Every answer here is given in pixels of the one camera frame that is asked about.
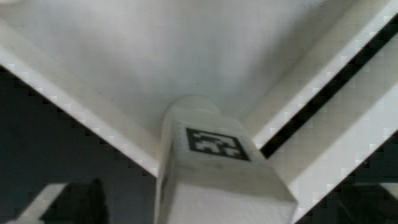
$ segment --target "white panel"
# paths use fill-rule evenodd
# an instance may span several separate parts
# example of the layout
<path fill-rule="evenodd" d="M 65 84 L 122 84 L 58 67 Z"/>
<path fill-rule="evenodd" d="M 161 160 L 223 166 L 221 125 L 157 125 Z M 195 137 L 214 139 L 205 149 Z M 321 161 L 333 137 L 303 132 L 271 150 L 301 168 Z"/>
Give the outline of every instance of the white panel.
<path fill-rule="evenodd" d="M 298 199 L 294 221 L 398 130 L 398 37 L 269 158 Z"/>
<path fill-rule="evenodd" d="M 351 3 L 24 0 L 0 18 L 157 137 L 184 95 L 244 115 Z"/>

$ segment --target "black floor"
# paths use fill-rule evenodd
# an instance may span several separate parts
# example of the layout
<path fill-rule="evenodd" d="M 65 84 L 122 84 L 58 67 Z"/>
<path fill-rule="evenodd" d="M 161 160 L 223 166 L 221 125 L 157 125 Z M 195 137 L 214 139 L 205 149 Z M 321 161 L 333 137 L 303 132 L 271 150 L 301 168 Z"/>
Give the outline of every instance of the black floor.
<path fill-rule="evenodd" d="M 154 177 L 0 71 L 0 224 L 47 183 L 102 181 L 109 223 L 150 224 Z"/>

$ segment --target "black strip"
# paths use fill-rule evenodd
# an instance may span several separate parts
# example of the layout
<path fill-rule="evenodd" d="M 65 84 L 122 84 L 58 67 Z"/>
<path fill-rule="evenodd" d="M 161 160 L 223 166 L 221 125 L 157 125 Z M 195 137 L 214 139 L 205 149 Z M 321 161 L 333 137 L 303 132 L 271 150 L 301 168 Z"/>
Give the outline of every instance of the black strip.
<path fill-rule="evenodd" d="M 383 45 L 386 44 L 392 36 L 395 35 L 395 32 L 398 32 L 398 15 L 390 19 L 378 34 L 374 35 L 372 39 L 369 40 L 362 50 L 358 51 L 356 55 L 351 58 L 346 66 L 342 67 L 337 75 L 333 76 L 330 82 L 326 83 L 323 89 L 319 90 L 315 96 L 312 97 L 307 105 L 296 112 L 289 122 L 285 123 L 285 125 L 280 128 L 276 134 L 273 135 L 269 141 L 266 142 L 266 144 L 260 148 L 260 152 L 262 152 L 262 155 L 266 158 L 275 153 L 280 145 L 287 141 L 296 130 L 299 129 L 301 125 L 305 124 L 308 118 L 312 117 L 314 113 L 317 112 L 319 108 L 323 107 L 326 101 L 330 100 L 339 89 L 342 88 L 346 82 L 349 81 L 353 75 L 356 74 L 360 68 L 363 67 L 369 59 L 372 58 L 376 52 L 379 51 Z"/>

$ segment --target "white edge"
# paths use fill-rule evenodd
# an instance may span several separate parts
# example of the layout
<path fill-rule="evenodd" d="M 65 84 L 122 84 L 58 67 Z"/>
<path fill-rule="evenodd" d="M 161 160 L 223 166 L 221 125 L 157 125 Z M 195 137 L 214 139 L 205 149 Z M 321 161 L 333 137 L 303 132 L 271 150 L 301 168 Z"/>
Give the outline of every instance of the white edge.
<path fill-rule="evenodd" d="M 241 124 L 257 148 L 312 99 L 398 12 L 395 0 L 358 0 L 257 103 Z"/>
<path fill-rule="evenodd" d="M 292 222 L 398 130 L 398 37 L 269 157 L 298 200 Z"/>

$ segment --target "white beam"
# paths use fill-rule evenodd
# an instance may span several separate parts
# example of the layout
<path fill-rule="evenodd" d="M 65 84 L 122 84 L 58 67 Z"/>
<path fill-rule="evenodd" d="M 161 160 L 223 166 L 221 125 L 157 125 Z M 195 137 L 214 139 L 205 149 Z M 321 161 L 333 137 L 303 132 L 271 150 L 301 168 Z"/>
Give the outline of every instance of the white beam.
<path fill-rule="evenodd" d="M 398 37 L 269 158 L 298 220 L 398 130 Z"/>

